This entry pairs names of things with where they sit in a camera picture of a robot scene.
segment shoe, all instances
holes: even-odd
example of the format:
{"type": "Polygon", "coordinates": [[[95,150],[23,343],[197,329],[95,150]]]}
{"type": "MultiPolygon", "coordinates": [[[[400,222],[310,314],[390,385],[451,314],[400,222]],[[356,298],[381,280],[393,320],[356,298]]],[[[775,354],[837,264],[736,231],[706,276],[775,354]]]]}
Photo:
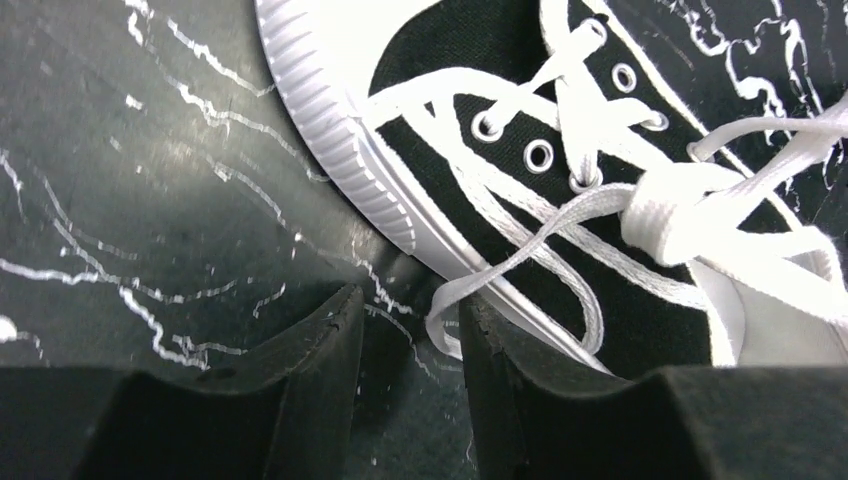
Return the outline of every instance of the shoe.
{"type": "Polygon", "coordinates": [[[806,3],[725,3],[256,6],[312,153],[376,228],[449,280],[427,318],[443,352],[461,358],[440,314],[479,290],[625,378],[844,364],[837,253],[802,225],[841,188],[848,64],[827,48],[846,31],[806,3]]]}

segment black and white sneaker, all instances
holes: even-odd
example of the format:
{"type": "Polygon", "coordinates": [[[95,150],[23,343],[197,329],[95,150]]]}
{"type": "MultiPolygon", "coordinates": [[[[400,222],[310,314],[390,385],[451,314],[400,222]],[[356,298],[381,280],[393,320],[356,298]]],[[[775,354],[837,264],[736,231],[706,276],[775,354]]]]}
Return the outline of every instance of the black and white sneaker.
{"type": "Polygon", "coordinates": [[[634,377],[848,363],[836,249],[803,226],[843,165],[848,62],[834,56],[848,35],[841,2],[784,3],[257,0],[257,12],[312,153],[384,235],[451,280],[427,324],[442,351],[461,357],[439,313],[480,290],[563,353],[634,377]]]}

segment marble tabletop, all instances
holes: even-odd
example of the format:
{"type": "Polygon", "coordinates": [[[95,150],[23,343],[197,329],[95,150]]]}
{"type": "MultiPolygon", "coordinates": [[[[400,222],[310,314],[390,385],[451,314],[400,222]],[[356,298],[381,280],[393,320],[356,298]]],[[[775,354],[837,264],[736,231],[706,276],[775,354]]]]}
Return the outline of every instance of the marble tabletop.
{"type": "Polygon", "coordinates": [[[475,478],[438,279],[310,158],[251,0],[0,0],[0,365],[184,377],[368,300],[349,478],[475,478]]]}

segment shoelace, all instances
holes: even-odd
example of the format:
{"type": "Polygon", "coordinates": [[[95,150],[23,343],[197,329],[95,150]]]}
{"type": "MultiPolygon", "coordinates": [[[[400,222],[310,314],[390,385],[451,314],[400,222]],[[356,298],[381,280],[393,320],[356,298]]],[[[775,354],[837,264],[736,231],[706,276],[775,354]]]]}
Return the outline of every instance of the shoelace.
{"type": "MultiPolygon", "coordinates": [[[[567,84],[569,65],[583,62],[603,44],[606,34],[599,22],[589,20],[575,29],[571,38],[574,48],[558,49],[557,52],[567,53],[555,53],[537,75],[520,88],[533,92],[551,80],[563,80],[567,84]]],[[[568,88],[557,89],[562,120],[568,117],[562,115],[563,103],[567,102],[560,101],[561,94],[573,93],[568,88]]],[[[517,102],[499,100],[484,115],[478,116],[475,124],[485,125],[486,135],[499,137],[518,111],[517,102]]],[[[600,112],[599,117],[616,119],[624,127],[638,124],[651,128],[664,121],[662,114],[630,98],[605,102],[596,111],[600,112]]],[[[579,128],[581,135],[602,134],[598,131],[603,129],[591,127],[599,123],[590,121],[588,125],[579,128]]],[[[564,145],[567,145],[566,136],[563,135],[564,145]]],[[[824,234],[814,227],[781,234],[751,234],[738,229],[782,182],[827,159],[833,144],[845,136],[848,136],[848,96],[816,119],[756,117],[726,124],[690,145],[688,152],[696,163],[675,163],[651,169],[635,186],[598,186],[602,176],[597,168],[597,149],[592,153],[584,147],[582,155],[573,161],[567,154],[572,172],[569,183],[585,193],[564,205],[505,262],[439,288],[426,319],[430,338],[443,353],[461,359],[459,341],[445,332],[439,319],[444,310],[530,258],[555,232],[616,213],[621,213],[624,240],[650,254],[660,265],[700,261],[808,315],[848,328],[848,293],[836,249],[824,234]],[[708,163],[712,155],[734,139],[766,130],[800,133],[751,178],[708,163]],[[808,255],[812,271],[791,261],[801,255],[808,255]]],[[[599,327],[587,322],[587,336],[590,328],[599,327]]],[[[587,365],[605,370],[585,349],[570,348],[569,354],[587,365]]]]}

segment white rubber sole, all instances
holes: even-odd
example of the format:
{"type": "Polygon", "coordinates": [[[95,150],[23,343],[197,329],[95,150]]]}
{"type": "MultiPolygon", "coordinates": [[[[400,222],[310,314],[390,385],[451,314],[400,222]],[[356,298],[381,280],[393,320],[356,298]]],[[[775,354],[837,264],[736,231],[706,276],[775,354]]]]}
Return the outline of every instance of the white rubber sole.
{"type": "MultiPolygon", "coordinates": [[[[366,99],[355,98],[344,76],[332,71],[314,9],[313,0],[256,0],[271,74],[312,154],[354,206],[405,253],[449,280],[486,268],[406,166],[391,161],[382,139],[359,120],[355,105],[366,99]]],[[[510,321],[573,356],[568,343],[579,342],[563,341],[562,328],[507,281],[499,279],[481,293],[510,321]],[[546,328],[537,328],[531,318],[546,328]]]]}

